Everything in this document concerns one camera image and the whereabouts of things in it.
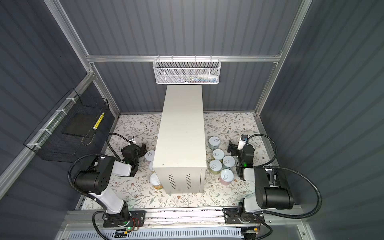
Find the pink label can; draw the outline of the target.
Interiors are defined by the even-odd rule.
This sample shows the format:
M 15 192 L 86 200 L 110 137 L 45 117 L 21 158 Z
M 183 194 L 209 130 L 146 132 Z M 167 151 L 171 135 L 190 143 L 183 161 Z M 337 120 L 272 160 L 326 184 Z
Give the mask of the pink label can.
M 145 160 L 148 164 L 152 163 L 155 158 L 155 150 L 147 151 L 145 154 Z
M 220 183 L 228 186 L 234 180 L 234 173 L 230 169 L 223 169 L 220 172 Z

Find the green orange label can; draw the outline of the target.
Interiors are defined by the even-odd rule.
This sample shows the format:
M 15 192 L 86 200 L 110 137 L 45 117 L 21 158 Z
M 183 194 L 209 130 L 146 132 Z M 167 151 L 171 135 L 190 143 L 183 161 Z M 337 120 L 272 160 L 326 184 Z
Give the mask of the green orange label can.
M 160 179 L 158 178 L 156 173 L 152 173 L 150 176 L 150 183 L 156 190 L 163 189 L 163 185 L 160 182 Z

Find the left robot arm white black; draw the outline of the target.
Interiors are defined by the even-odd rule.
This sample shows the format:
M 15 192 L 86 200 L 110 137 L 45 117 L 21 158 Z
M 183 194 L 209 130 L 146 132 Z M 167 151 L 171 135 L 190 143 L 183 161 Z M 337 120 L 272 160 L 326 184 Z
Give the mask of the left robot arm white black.
M 111 136 L 128 142 L 121 149 L 122 158 L 112 148 Z M 76 192 L 102 207 L 99 213 L 104 228 L 120 227 L 130 232 L 144 223 L 145 212 L 132 214 L 127 202 L 117 196 L 109 183 L 112 175 L 134 177 L 140 166 L 140 158 L 147 153 L 147 147 L 145 144 L 137 145 L 134 138 L 128 139 L 117 133 L 108 134 L 106 142 L 113 155 L 87 154 L 77 158 L 68 171 L 68 182 Z

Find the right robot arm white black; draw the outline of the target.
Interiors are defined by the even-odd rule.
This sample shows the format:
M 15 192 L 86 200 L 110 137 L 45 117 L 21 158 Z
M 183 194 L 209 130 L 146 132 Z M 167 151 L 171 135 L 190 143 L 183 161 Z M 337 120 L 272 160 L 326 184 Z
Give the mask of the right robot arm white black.
M 264 219 L 264 214 L 286 219 L 306 219 L 318 213 L 323 204 L 319 188 L 308 177 L 296 170 L 274 166 L 272 163 L 277 158 L 277 151 L 267 163 L 254 165 L 255 148 L 250 144 L 250 140 L 255 137 L 266 138 L 275 148 L 277 147 L 273 139 L 264 134 L 241 135 L 237 145 L 229 143 L 228 153 L 238 158 L 236 165 L 238 177 L 242 181 L 253 182 L 255 193 L 241 199 L 237 208 L 223 208 L 226 224 L 260 224 Z M 313 188 L 317 202 L 309 212 L 298 215 L 282 213 L 283 210 L 291 210 L 295 205 L 287 173 L 302 178 Z

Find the white metal cabinet counter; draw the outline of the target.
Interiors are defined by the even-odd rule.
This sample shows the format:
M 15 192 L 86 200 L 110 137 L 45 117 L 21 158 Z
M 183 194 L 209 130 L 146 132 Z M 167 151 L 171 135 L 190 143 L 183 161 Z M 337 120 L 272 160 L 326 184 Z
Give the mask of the white metal cabinet counter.
M 203 192 L 207 160 L 200 85 L 167 87 L 153 167 L 166 193 Z

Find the floral patterned mat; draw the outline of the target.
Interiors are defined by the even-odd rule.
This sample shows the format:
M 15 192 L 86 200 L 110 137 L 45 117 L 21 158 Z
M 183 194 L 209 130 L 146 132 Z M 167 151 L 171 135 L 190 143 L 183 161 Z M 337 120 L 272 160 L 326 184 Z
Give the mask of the floral patterned mat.
M 121 115 L 112 131 L 111 145 L 119 154 L 127 142 L 119 135 L 135 137 L 138 145 L 146 144 L 148 150 L 155 150 L 162 115 L 125 114 Z M 263 124 L 253 113 L 205 113 L 205 139 L 218 137 L 220 149 L 227 150 L 229 142 L 238 144 L 242 134 L 265 134 Z M 254 193 L 252 182 L 245 182 L 238 177 L 223 185 L 218 174 L 206 171 L 204 189 L 201 193 L 168 194 L 164 189 L 158 190 L 150 183 L 152 171 L 149 163 L 140 159 L 139 170 L 133 178 L 113 175 L 109 185 L 113 192 L 125 200 L 131 209 L 151 208 L 188 208 L 188 207 L 228 207 Z

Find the teal can outer right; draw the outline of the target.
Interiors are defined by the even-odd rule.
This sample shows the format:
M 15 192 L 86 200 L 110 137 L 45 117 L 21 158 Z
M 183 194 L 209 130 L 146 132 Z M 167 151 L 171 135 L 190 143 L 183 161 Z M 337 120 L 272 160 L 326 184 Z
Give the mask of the teal can outer right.
M 235 166 L 236 160 L 232 156 L 224 156 L 222 159 L 223 169 L 231 169 Z

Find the teal label can left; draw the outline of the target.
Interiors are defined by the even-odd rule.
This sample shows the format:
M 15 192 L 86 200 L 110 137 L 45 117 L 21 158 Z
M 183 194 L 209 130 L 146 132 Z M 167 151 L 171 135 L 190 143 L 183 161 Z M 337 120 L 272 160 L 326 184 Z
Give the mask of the teal label can left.
M 153 172 L 153 173 L 155 172 L 155 170 L 154 170 L 154 162 L 153 161 L 150 162 L 149 169 L 150 169 L 151 172 Z

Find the teal can middle right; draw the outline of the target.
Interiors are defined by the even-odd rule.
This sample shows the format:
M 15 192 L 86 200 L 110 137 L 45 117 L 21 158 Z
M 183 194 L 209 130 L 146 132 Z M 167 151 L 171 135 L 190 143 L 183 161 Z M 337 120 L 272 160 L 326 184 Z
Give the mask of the teal can middle right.
M 225 157 L 225 153 L 223 150 L 215 149 L 212 152 L 212 157 L 213 157 L 213 160 L 222 161 L 223 158 Z

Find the green label can right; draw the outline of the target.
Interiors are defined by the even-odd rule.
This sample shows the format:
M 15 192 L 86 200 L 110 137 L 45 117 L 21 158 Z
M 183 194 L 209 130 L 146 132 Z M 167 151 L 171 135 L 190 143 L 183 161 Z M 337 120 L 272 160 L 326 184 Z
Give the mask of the green label can right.
M 211 160 L 209 162 L 209 171 L 214 175 L 220 174 L 222 170 L 222 162 L 220 160 Z

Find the teal can far right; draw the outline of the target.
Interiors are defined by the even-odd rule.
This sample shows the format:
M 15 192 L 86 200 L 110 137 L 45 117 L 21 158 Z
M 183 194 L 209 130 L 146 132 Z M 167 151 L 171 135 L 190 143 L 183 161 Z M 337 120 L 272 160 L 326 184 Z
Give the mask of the teal can far right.
M 209 138 L 209 147 L 211 150 L 216 150 L 220 147 L 220 144 L 221 144 L 221 140 L 216 137 L 216 136 L 212 136 Z

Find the tubes in white basket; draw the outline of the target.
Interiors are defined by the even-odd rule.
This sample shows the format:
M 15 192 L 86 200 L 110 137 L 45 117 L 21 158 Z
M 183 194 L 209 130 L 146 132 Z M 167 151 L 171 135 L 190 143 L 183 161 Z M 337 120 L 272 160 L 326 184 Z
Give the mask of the tubes in white basket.
M 210 75 L 210 74 L 202 74 L 197 76 L 189 76 L 184 77 L 181 79 L 177 79 L 176 82 L 178 83 L 208 83 L 208 84 L 215 84 L 219 82 L 219 76 L 217 75 Z

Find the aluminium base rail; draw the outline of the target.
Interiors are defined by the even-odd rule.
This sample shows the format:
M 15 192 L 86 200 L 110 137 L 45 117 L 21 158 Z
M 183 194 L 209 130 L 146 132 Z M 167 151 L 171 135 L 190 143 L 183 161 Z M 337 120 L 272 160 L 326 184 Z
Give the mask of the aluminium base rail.
M 69 211 L 57 240 L 313 240 L 311 229 L 303 220 L 290 220 L 262 214 L 258 220 L 241 222 L 236 208 L 157 208 L 144 209 L 135 229 L 105 228 L 102 215 L 95 217 L 100 235 L 91 222 L 93 210 Z

